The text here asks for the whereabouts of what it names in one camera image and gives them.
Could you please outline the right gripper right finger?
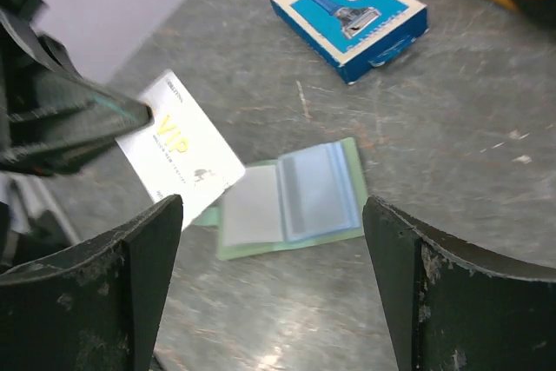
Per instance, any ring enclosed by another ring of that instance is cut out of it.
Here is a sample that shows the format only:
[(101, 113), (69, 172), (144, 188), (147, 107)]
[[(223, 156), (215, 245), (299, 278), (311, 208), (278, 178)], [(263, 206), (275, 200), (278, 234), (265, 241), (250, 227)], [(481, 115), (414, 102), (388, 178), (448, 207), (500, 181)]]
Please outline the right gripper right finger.
[(401, 370), (552, 370), (555, 271), (370, 196), (362, 221)]

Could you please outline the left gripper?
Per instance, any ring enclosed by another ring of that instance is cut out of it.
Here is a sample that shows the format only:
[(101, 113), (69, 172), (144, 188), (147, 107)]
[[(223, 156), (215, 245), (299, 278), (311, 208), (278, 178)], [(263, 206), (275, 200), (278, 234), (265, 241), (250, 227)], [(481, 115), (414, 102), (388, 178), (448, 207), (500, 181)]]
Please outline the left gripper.
[(43, 0), (1, 0), (1, 169), (78, 171), (152, 120), (148, 105), (71, 74), (56, 40), (32, 28)]

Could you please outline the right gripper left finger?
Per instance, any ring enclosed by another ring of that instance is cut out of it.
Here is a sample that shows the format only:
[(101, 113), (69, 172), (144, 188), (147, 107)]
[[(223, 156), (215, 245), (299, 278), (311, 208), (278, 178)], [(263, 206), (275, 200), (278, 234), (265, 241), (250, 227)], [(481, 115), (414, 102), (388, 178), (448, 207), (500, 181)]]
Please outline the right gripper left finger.
[(170, 195), (1, 275), (3, 370), (147, 370), (182, 231)]

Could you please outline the white VIP credit card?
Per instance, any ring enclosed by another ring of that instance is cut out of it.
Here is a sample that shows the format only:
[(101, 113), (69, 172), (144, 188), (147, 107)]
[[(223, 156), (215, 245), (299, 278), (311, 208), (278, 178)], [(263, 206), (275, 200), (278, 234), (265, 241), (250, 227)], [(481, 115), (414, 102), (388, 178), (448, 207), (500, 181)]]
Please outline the white VIP credit card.
[(179, 195), (187, 227), (245, 174), (245, 167), (171, 70), (139, 99), (153, 122), (117, 143), (153, 202)]

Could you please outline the green card holder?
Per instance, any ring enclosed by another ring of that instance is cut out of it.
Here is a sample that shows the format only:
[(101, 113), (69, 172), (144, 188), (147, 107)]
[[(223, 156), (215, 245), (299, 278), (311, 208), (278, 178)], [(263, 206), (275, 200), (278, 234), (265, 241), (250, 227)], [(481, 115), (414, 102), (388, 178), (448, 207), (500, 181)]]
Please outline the green card holder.
[(194, 220), (217, 230), (216, 255), (233, 260), (361, 237), (368, 198), (353, 137), (249, 165)]

